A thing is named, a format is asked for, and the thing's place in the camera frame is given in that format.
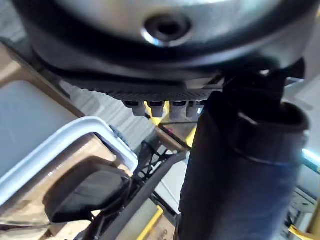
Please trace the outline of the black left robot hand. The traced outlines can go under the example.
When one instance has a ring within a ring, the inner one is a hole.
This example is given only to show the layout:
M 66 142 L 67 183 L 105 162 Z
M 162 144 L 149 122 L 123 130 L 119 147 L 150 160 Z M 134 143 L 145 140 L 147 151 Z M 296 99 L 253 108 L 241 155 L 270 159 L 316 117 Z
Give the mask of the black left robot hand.
M 136 115 L 199 108 L 179 240 L 270 240 L 309 133 L 283 102 L 302 79 L 317 0 L 15 0 L 42 65 Z

